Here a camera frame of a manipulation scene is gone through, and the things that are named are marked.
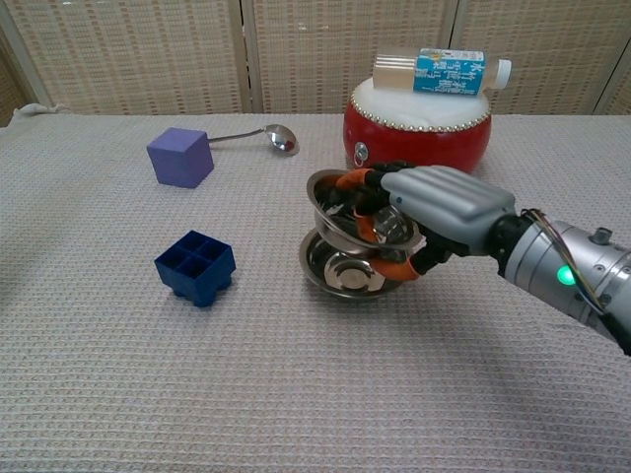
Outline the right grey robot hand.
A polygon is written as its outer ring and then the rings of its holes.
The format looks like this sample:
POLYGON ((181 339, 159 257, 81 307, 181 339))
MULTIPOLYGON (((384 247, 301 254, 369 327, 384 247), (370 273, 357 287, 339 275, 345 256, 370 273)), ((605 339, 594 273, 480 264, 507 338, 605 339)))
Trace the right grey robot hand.
POLYGON ((374 236, 374 216, 387 204, 416 222, 426 243, 403 262, 374 258, 373 270, 394 281, 413 281, 451 255, 487 256, 494 226, 517 215, 515 196, 467 172, 397 162, 353 169, 334 180, 338 189, 372 188, 354 206, 363 238, 374 236))

